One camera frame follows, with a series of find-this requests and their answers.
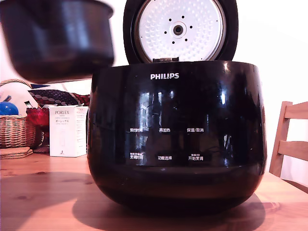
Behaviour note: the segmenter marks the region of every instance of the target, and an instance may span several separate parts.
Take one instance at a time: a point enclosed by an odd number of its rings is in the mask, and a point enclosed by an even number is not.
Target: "wicker basket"
[[[0,83],[0,87],[8,83],[23,83],[21,79],[10,79]],[[28,121],[27,116],[0,115],[0,149],[4,148],[34,148],[42,142],[42,132]]]

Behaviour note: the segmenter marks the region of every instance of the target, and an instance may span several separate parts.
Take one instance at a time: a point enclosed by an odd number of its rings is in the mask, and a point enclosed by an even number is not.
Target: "wooden chair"
[[[308,119],[308,102],[295,105],[293,105],[292,102],[282,103],[273,155],[269,168],[269,172],[277,177],[281,176],[284,155],[308,161],[308,142],[286,141],[290,119]],[[289,180],[285,181],[308,193],[307,187]]]

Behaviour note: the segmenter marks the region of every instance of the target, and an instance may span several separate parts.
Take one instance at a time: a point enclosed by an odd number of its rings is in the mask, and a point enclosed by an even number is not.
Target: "white box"
[[[78,157],[87,154],[88,107],[49,106],[50,156]]]

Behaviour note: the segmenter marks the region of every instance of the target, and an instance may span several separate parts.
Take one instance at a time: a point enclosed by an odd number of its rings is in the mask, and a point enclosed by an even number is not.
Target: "black rice cooker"
[[[258,68],[232,61],[236,1],[128,0],[123,29],[130,65],[93,70],[97,186],[155,213],[213,214],[246,201],[267,148]]]

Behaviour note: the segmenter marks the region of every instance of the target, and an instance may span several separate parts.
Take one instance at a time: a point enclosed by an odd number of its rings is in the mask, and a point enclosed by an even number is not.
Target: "blue ball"
[[[17,116],[19,115],[18,108],[10,102],[0,103],[0,115],[2,116]]]

